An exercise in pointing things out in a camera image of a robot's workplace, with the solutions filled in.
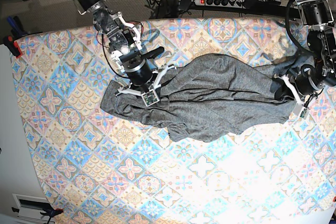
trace gray fabric fold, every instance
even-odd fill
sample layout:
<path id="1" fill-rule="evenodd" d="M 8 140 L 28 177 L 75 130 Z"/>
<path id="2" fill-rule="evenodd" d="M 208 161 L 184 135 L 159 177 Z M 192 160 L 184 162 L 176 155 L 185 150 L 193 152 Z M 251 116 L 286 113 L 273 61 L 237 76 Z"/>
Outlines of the gray fabric fold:
<path id="1" fill-rule="evenodd" d="M 296 103 L 274 99 L 280 84 L 272 75 L 284 73 L 292 62 L 252 68 L 227 55 L 203 55 L 168 71 L 160 103 L 147 108 L 133 95 L 116 97 L 120 85 L 111 81 L 100 107 L 122 119 L 167 127 L 175 142 L 186 137 L 211 142 L 253 125 L 286 122 Z"/>

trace patterned tablecloth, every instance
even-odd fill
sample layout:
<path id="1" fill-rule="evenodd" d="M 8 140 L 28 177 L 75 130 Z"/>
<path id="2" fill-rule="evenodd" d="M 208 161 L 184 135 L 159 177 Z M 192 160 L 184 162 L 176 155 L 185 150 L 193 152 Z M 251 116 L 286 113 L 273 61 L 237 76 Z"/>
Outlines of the patterned tablecloth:
<path id="1" fill-rule="evenodd" d="M 265 19 L 143 22 L 158 66 L 210 52 L 258 66 L 293 55 L 283 23 Z M 307 30 L 292 24 L 305 44 Z M 259 125 L 205 144 L 115 118 L 100 101 L 116 79 L 93 27 L 18 41 L 14 84 L 31 158 L 59 223 L 268 223 L 334 207 L 336 90 L 307 120 Z"/>

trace tile pattern fabric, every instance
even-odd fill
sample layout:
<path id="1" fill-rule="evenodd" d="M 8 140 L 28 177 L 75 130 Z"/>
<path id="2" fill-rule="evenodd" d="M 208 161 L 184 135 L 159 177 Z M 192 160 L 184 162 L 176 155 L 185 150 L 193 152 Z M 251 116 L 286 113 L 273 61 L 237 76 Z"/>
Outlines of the tile pattern fabric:
<path id="1" fill-rule="evenodd" d="M 155 63 L 184 66 L 217 52 L 251 66 L 295 47 L 283 23 L 266 19 L 143 22 Z M 299 42 L 307 30 L 292 24 Z M 258 125 L 211 143 L 173 143 L 166 129 L 99 108 L 110 80 L 93 27 L 18 41 L 13 78 L 28 148 L 59 223 L 268 223 L 334 207 L 336 90 L 326 88 L 306 120 Z"/>

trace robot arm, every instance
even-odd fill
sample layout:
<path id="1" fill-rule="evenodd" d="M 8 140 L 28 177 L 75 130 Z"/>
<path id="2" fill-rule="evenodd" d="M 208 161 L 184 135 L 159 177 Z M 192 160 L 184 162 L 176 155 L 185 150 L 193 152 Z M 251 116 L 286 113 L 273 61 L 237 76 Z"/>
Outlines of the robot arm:
<path id="1" fill-rule="evenodd" d="M 133 24 L 124 20 L 121 12 L 110 13 L 104 0 L 74 1 L 78 8 L 84 10 L 84 13 L 89 12 L 93 15 L 96 30 L 106 35 L 109 40 L 108 57 L 115 62 L 119 71 L 130 79 L 129 86 L 121 88 L 118 94 L 137 95 L 143 99 L 146 106 L 159 102 L 160 80 L 173 66 L 166 66 L 158 72 L 150 68 L 148 60 L 161 54 L 164 48 L 159 47 L 142 55 L 141 35 Z M 336 44 L 329 26 L 333 24 L 334 19 L 328 0 L 291 0 L 289 7 L 294 1 L 297 3 L 302 23 L 309 26 L 308 45 L 311 51 L 302 48 L 291 35 L 288 17 L 286 18 L 287 33 L 299 49 L 314 55 L 314 66 L 305 65 L 297 76 L 288 77 L 290 84 L 297 91 L 297 96 L 302 98 L 315 94 L 325 85 L 336 86 Z M 187 9 L 186 0 L 181 2 Z"/>

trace gray t-shirt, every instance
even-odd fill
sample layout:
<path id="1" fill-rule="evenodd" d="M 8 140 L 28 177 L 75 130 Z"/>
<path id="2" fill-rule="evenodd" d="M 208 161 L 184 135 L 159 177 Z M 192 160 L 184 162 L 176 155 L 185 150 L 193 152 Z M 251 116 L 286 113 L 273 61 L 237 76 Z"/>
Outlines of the gray t-shirt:
<path id="1" fill-rule="evenodd" d="M 211 142 L 253 125 L 287 121 L 296 103 L 275 100 L 280 84 L 272 77 L 284 74 L 290 64 L 293 59 L 253 68 L 227 55 L 203 55 L 167 72 L 160 103 L 147 108 L 134 95 L 116 97 L 120 85 L 111 81 L 100 107 L 122 119 L 167 127 L 175 142 L 186 137 Z"/>

